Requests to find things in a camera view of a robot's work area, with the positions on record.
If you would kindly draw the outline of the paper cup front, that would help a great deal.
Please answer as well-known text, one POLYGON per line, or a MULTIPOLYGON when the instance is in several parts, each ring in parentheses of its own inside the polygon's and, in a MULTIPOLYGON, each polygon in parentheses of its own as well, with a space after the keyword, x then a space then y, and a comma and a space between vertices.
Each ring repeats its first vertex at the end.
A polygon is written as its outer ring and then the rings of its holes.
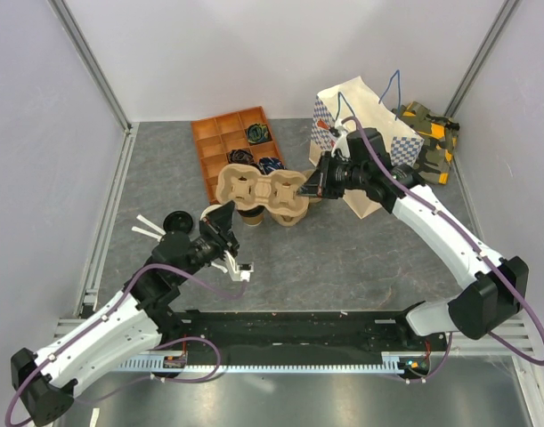
POLYGON ((255 227, 264 220, 264 208, 261 206, 252 210, 238 211, 238 213, 242 221, 250 227, 255 227))

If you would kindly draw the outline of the black plastic cup lid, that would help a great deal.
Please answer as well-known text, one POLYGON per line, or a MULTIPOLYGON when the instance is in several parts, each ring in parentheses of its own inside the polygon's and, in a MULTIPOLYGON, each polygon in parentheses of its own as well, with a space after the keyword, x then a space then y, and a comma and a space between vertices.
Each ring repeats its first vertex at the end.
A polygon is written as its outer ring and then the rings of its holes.
POLYGON ((190 213, 177 210, 173 211, 163 221, 165 232, 180 231, 189 234, 194 229, 194 220, 190 213))

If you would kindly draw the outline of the checkered paper takeout bag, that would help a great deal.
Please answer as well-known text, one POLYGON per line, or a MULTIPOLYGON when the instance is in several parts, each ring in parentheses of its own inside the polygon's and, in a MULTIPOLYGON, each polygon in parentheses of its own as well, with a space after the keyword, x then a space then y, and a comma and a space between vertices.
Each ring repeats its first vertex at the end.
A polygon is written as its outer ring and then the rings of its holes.
POLYGON ((310 149, 316 168, 331 153, 329 128, 343 125, 350 151, 341 197, 363 218, 379 207, 409 225, 420 225, 426 207, 410 193, 423 183, 413 165, 423 138, 400 121, 361 78, 318 93, 314 116, 320 140, 310 149))

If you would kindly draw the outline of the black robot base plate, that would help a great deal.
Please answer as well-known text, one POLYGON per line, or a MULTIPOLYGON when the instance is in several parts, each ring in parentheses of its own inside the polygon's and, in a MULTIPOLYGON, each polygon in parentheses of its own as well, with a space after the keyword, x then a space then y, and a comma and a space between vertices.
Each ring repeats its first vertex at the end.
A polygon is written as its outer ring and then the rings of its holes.
POLYGON ((447 347, 444 333, 417 336, 400 311, 202 312, 170 316, 161 342, 205 337, 233 361, 373 361, 384 352, 425 353, 447 347))

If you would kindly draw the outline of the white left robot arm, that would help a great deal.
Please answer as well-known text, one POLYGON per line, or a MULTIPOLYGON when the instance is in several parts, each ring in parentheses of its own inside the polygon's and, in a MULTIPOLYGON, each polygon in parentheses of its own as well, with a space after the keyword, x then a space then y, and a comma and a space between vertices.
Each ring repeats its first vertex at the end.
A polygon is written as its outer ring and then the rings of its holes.
POLYGON ((124 360, 157 346, 163 350, 178 346, 182 323, 170 304, 183 283, 201 282, 196 276, 200 270, 237 254, 234 210, 232 202, 213 209, 200 220, 195 239, 167 232, 143 266, 89 319, 39 350, 17 350, 10 359, 15 394, 5 425, 13 424, 13 409, 21 403, 28 413, 23 425, 46 426, 124 360))

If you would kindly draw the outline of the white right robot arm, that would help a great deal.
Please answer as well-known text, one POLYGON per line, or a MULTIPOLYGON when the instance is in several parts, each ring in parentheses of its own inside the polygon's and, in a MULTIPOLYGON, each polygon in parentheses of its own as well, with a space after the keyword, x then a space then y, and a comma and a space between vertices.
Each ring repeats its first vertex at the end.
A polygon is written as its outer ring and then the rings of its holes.
POLYGON ((337 199, 360 191, 414 230, 461 288, 453 298, 405 310, 405 321, 394 328, 401 348, 415 350, 438 332, 479 340, 523 308, 529 268, 520 257, 507 259, 478 241, 411 166, 392 165, 376 129, 349 132, 339 126, 328 133, 329 150, 321 153, 299 194, 337 199))

